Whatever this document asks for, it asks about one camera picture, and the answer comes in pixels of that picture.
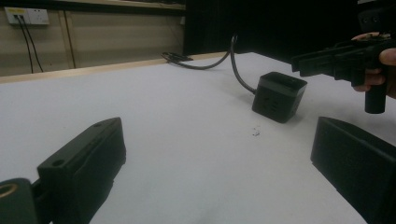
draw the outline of human hand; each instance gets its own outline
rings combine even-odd
[[[366,35],[358,35],[353,39],[359,39]],[[387,95],[393,99],[396,99],[396,49],[385,49],[379,54],[379,61],[388,65],[388,86]],[[355,91],[369,91],[373,85],[381,85],[386,81],[384,75],[381,74],[382,70],[377,69],[366,69],[365,82],[362,86],[354,87]]]

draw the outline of electrical cord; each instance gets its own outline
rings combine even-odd
[[[237,35],[233,35],[233,38],[231,39],[231,47],[230,47],[230,56],[231,56],[231,64],[233,65],[233,73],[235,74],[236,79],[238,79],[239,83],[245,87],[248,91],[250,91],[253,94],[256,94],[256,90],[251,88],[239,75],[238,69],[236,68],[236,61],[235,61],[235,55],[233,52],[233,46],[236,43],[236,39],[238,38]]]
[[[214,67],[218,66],[219,64],[221,64],[222,62],[224,62],[224,60],[228,57],[228,55],[230,55],[230,51],[227,51],[227,53],[218,62],[207,65],[207,66],[194,66],[194,65],[181,63],[179,60],[175,60],[172,57],[169,57],[169,54],[175,55],[174,53],[168,53],[168,52],[164,52],[162,54],[163,58],[165,58],[165,60],[168,61],[169,63],[174,63],[181,67],[190,68],[190,69],[194,69],[194,70],[206,70],[206,69],[214,68]]]
[[[27,28],[27,25],[26,25],[26,22],[25,22],[23,16],[21,16],[21,19],[22,19],[22,23],[23,23],[24,27],[26,28],[26,32],[29,35],[30,41],[32,42],[33,50],[35,51],[35,59],[37,60],[38,66],[40,67],[41,72],[44,72],[43,68],[41,67],[40,60],[38,60],[37,50],[35,50],[35,42],[33,41],[33,38],[30,35],[29,29]]]
[[[174,63],[177,64],[181,67],[185,68],[190,68],[190,69],[195,69],[195,70],[206,70],[210,69],[213,67],[216,67],[217,65],[221,64],[224,62],[224,60],[230,55],[231,56],[231,64],[233,65],[233,73],[235,74],[236,79],[239,81],[239,83],[248,91],[252,92],[253,94],[256,94],[256,90],[251,88],[239,75],[238,69],[236,68],[236,61],[235,61],[235,56],[234,56],[234,50],[233,46],[235,45],[237,40],[237,35],[233,35],[233,38],[231,39],[231,46],[230,49],[227,51],[227,53],[216,63],[210,64],[208,66],[193,66],[185,63],[181,63],[180,61],[190,61],[191,59],[185,56],[177,55],[175,53],[168,53],[165,52],[162,54],[162,56],[165,58],[166,61],[169,63]]]
[[[29,53],[30,70],[31,70],[31,72],[32,72],[32,74],[33,74],[34,71],[33,71],[32,55],[31,55],[31,53],[30,53],[30,48],[29,48],[29,42],[28,42],[27,37],[26,37],[26,34],[25,34],[24,30],[23,30],[23,26],[22,26],[22,23],[21,23],[20,18],[19,18],[18,16],[15,16],[15,19],[17,19],[18,23],[20,24],[21,30],[22,30],[22,32],[23,32],[23,36],[25,37],[26,47],[27,47],[27,51],[28,51],[28,53]]]

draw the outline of wall outlet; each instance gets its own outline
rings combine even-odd
[[[26,8],[21,8],[21,7],[5,7],[6,10],[6,14],[7,14],[7,18],[8,18],[8,22],[10,24],[20,24],[20,22],[23,22],[21,20],[21,16],[23,16],[23,20],[26,24],[30,24],[30,20],[29,20],[29,14],[26,10]]]
[[[29,14],[30,23],[36,25],[48,25],[50,24],[49,14],[46,9],[39,8],[27,8]]]
[[[20,22],[33,25],[50,24],[49,15],[46,9],[39,8],[22,8],[22,7],[5,7],[8,22],[10,24],[20,24]]]

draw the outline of white table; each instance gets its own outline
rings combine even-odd
[[[217,60],[191,62],[210,64]],[[290,65],[247,53],[239,72],[256,88]],[[39,163],[86,128],[121,117],[127,162],[92,224],[359,224],[361,216],[312,165],[319,116],[396,145],[396,103],[363,111],[345,81],[308,81],[297,114],[280,124],[251,110],[254,95],[230,60],[195,71],[157,64],[0,85],[0,180],[38,178]]]

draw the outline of black cube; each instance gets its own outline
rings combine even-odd
[[[297,111],[307,82],[278,72],[260,77],[252,110],[279,123],[287,122]]]

